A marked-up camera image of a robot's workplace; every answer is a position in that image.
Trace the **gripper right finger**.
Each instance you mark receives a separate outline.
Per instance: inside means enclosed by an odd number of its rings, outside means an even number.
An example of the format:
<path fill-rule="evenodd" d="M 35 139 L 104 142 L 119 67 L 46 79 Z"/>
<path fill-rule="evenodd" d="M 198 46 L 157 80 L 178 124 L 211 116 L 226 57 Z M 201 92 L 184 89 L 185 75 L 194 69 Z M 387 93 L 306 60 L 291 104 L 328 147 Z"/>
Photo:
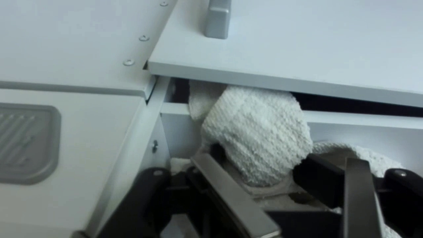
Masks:
<path fill-rule="evenodd" d="M 382 238 L 374 184 L 365 161 L 345 163 L 342 237 Z"/>

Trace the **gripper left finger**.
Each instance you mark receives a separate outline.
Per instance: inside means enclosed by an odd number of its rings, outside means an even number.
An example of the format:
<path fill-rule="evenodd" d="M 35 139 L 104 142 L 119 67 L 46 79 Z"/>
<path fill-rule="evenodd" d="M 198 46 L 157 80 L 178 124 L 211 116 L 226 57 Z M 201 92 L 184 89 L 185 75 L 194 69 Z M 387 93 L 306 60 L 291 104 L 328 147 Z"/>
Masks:
<path fill-rule="evenodd" d="M 209 154 L 191 159 L 227 208 L 243 238 L 281 238 L 281 231 Z"/>

